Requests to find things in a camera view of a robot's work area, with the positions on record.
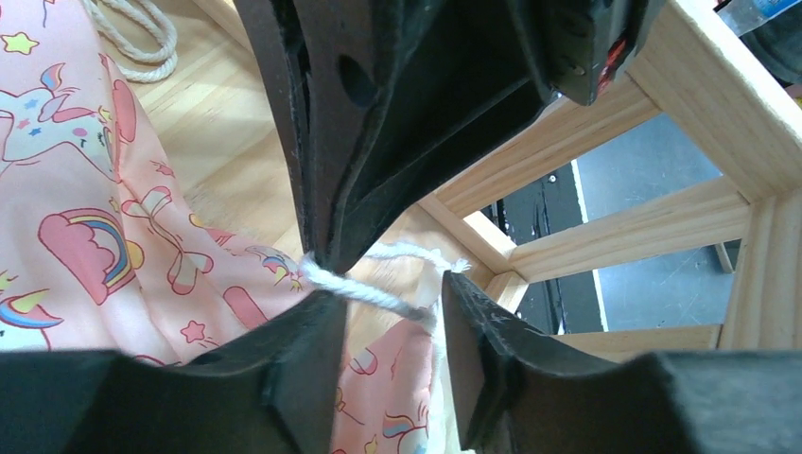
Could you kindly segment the pink patterned bed cushion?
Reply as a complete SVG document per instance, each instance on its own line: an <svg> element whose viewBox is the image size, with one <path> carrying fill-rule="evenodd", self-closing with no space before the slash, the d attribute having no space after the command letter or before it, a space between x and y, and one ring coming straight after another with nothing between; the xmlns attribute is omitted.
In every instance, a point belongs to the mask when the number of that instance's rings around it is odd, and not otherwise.
<svg viewBox="0 0 802 454"><path fill-rule="evenodd" d="M1 357L183 366L316 292L318 274L191 211L79 1L1 5ZM326 453L456 453L441 327L342 351Z"/></svg>

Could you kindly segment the wooden pet bed frame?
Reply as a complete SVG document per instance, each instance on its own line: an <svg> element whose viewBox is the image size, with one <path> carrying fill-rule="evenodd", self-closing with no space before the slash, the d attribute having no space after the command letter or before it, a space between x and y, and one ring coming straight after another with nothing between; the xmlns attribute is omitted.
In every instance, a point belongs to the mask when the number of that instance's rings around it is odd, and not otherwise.
<svg viewBox="0 0 802 454"><path fill-rule="evenodd" d="M302 249L288 171L245 29L230 1L167 1L176 72L139 95L192 208L293 254ZM629 74L591 106L560 101L486 158L412 205L382 240L467 253L488 287L525 283L514 244L479 217L508 195L638 125L668 114L722 176L577 227L591 270L742 238L727 314L699 328L625 335L648 348L801 344L801 112L708 1L670 1Z"/></svg>

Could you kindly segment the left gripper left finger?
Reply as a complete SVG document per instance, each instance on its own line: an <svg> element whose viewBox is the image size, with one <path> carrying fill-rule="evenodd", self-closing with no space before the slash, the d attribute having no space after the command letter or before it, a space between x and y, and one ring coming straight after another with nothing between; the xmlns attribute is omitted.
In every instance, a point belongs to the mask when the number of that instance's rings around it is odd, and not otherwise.
<svg viewBox="0 0 802 454"><path fill-rule="evenodd" d="M183 366L1 357L5 453L326 453L347 305L327 291Z"/></svg>

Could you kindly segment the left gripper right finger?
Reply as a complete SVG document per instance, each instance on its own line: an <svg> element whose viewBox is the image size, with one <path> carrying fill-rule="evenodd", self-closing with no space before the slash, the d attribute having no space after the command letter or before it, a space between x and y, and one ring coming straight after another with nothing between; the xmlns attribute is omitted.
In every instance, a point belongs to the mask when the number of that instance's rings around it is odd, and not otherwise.
<svg viewBox="0 0 802 454"><path fill-rule="evenodd" d="M797 453L797 351L656 351L616 363L443 281L460 445L478 453Z"/></svg>

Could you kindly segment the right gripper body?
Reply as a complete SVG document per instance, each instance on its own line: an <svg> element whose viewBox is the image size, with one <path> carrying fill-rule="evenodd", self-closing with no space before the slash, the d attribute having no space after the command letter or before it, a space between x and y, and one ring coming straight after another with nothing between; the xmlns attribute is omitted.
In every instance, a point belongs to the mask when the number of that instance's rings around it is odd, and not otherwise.
<svg viewBox="0 0 802 454"><path fill-rule="evenodd" d="M589 106L644 47L663 1L508 1L537 82Z"/></svg>

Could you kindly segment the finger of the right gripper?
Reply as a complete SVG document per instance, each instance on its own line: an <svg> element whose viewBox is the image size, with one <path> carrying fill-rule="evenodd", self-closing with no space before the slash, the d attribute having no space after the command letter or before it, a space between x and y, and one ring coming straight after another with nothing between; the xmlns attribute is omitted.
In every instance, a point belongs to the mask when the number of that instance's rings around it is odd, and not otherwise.
<svg viewBox="0 0 802 454"><path fill-rule="evenodd" d="M306 233L350 269L411 205L543 111L529 1L316 1L306 6Z"/></svg>
<svg viewBox="0 0 802 454"><path fill-rule="evenodd" d="M304 250L342 270L345 157L335 59L342 1L238 1L287 161Z"/></svg>

